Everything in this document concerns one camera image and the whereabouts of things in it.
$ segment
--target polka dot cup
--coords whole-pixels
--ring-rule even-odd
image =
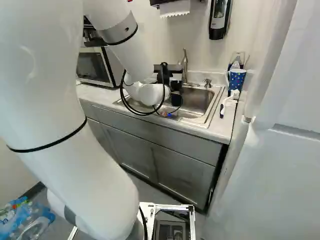
[[[241,91],[242,85],[244,84],[247,70],[244,69],[231,69],[230,70],[230,83],[229,90],[238,89]]]

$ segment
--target countertop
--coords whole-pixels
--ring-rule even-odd
[[[211,73],[212,84],[223,85],[221,81],[221,73]],[[193,81],[200,83],[199,75],[196,78],[192,78]],[[236,105],[230,105],[225,109],[224,118],[220,118],[220,104],[228,96],[227,88],[225,87],[219,103],[214,112],[213,118],[208,128],[198,127],[195,125],[182,123],[169,118],[160,117],[157,115],[138,116],[129,112],[124,106],[113,104],[120,99],[119,89],[107,89],[102,87],[96,87],[87,84],[80,84],[76,86],[76,92],[81,101],[85,101],[93,106],[108,109],[120,114],[124,114],[136,119],[141,119],[150,123],[165,126],[174,130],[178,130],[184,133],[195,135],[204,139],[216,141],[222,144],[230,144],[232,130],[234,125],[234,118],[236,112]]]

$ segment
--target black stripe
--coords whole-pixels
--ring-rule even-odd
[[[132,38],[136,34],[137,31],[138,31],[138,24],[136,25],[136,28],[135,28],[134,32],[130,36],[126,37],[125,39],[123,39],[121,41],[112,42],[112,43],[108,43],[107,42],[106,44],[108,44],[109,46],[115,46],[115,45],[123,44],[124,42],[126,42],[130,38]]]
[[[76,130],[74,130],[72,133],[70,133],[69,135],[57,140],[57,141],[54,141],[54,142],[51,142],[49,144],[46,144],[46,145],[43,145],[43,146],[38,146],[38,147],[35,147],[35,148],[30,148],[30,149],[14,149],[14,148],[11,148],[7,145],[7,147],[15,152],[15,153],[32,153],[32,152],[36,152],[36,151],[40,151],[40,150],[43,150],[43,149],[48,149],[48,148],[51,148],[55,145],[58,145],[62,142],[64,142],[65,140],[68,140],[69,138],[71,138],[72,136],[76,135],[85,125],[87,124],[87,117],[85,117],[85,120],[84,122],[81,124],[80,127],[78,127]]]

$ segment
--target stainless steel sink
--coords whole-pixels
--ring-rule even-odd
[[[208,128],[218,105],[217,98],[220,99],[220,93],[222,93],[223,90],[224,86],[221,85],[212,85],[211,88],[184,85],[182,86],[183,104],[179,110],[173,112],[177,107],[172,106],[171,99],[168,99],[157,112],[161,117]],[[140,101],[132,99],[129,95],[125,96],[125,99],[130,106],[138,111],[151,112],[154,110],[152,106],[146,106]],[[113,104],[125,107],[121,99]]]

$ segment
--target black soap dispenser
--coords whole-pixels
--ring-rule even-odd
[[[233,0],[212,0],[209,17],[209,38],[223,39],[230,23]]]

